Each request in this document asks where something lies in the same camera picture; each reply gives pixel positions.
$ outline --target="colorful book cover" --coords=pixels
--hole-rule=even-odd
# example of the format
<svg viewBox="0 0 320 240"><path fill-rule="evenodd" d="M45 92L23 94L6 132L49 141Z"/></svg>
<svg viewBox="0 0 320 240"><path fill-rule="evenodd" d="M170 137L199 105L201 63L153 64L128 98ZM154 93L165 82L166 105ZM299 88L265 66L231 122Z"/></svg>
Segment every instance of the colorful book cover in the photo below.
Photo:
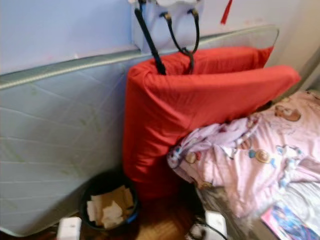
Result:
<svg viewBox="0 0 320 240"><path fill-rule="evenodd" d="M276 203L261 219L280 240L320 240L320 236L284 204Z"/></svg>

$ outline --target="black bag strap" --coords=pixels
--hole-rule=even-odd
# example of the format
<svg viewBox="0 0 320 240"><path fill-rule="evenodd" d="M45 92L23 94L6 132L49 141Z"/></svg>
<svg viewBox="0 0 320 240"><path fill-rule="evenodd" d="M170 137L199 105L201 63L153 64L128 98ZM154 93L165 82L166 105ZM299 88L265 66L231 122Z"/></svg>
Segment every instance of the black bag strap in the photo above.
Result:
<svg viewBox="0 0 320 240"><path fill-rule="evenodd" d="M151 54L152 54L152 56L153 56L153 58L155 60L155 66L156 66L156 69L158 70L158 73L162 74L162 75L166 75L166 67L161 61L159 53L158 53L158 51L156 49L154 41L151 38L151 35L150 35L149 30L147 28L146 22L144 20L143 15L142 15L142 6L141 6L141 4L140 4L140 9L136 8L134 10L134 14L135 14L136 19L138 20L138 22L140 24L140 27L142 29L143 35L144 35L144 37L146 39L146 42L149 45L149 48L151 50Z"/></svg>
<svg viewBox="0 0 320 240"><path fill-rule="evenodd" d="M194 24L195 24L195 31L196 31L196 39L195 39L195 45L192 51L189 51L186 47L180 47L180 45L178 44L174 31L172 29L172 18L171 15L168 12L163 12L159 15L159 17L164 17L164 19L166 20L166 23L168 25L169 31L170 31L170 35L171 38L174 42L174 45L176 46L176 48L178 49L178 51L186 56L188 56L190 58L190 66L189 66L189 73L192 74L193 69L194 69L194 65L195 65L195 61L194 61L194 53L197 51L198 46L199 46L199 38L200 38L200 31L199 31L199 13L195 8L192 8L190 10L188 10L187 12L188 14L192 14L193 19L194 19Z"/></svg>

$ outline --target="white bag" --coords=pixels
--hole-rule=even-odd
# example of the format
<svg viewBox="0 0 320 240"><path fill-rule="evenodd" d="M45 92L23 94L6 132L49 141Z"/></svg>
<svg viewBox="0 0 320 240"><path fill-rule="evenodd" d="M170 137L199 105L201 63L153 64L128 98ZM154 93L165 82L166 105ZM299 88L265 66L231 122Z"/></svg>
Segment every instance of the white bag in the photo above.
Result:
<svg viewBox="0 0 320 240"><path fill-rule="evenodd" d="M187 12L190 9L196 8L199 16L201 16L204 9L204 1L179 0L178 3L173 5L170 4L171 2L171 0L160 0L158 4L155 2L147 2L142 5L143 19L154 45L159 51L176 49L167 22L163 17L160 17L161 13L168 12L172 18L172 29L178 44L181 47L192 46L193 48L196 43L196 26L193 16ZM148 43L134 14L136 7L135 4L132 5L132 40L143 53L149 53Z"/></svg>

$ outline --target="gray mattress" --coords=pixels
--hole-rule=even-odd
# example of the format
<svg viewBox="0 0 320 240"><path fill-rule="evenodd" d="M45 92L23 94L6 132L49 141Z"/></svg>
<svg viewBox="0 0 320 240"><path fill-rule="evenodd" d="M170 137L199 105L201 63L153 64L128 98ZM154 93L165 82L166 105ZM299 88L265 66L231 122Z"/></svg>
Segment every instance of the gray mattress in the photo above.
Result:
<svg viewBox="0 0 320 240"><path fill-rule="evenodd" d="M199 47L266 48L277 36L269 25ZM126 51L0 77L1 231L31 235L76 212L83 184L121 163L126 75L150 57Z"/></svg>

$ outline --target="black trash can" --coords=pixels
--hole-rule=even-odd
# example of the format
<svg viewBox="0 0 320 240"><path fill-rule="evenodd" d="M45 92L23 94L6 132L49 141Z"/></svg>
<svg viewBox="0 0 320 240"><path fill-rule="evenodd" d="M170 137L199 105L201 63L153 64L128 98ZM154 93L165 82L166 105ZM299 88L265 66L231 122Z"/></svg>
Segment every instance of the black trash can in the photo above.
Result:
<svg viewBox="0 0 320 240"><path fill-rule="evenodd" d="M131 191L133 198L132 214L120 224L108 229L105 229L103 226L97 226L94 221L90 221L87 213L87 201L91 200L91 196L112 192L122 185L124 185L126 188L129 188ZM127 176L125 176L123 171L119 170L106 171L92 178L86 185L85 190L80 198L79 213L82 221L91 228L98 231L106 231L110 233L117 233L119 231L122 232L124 230L123 228L128 226L137 218L138 212L139 201L134 185L132 181Z"/></svg>

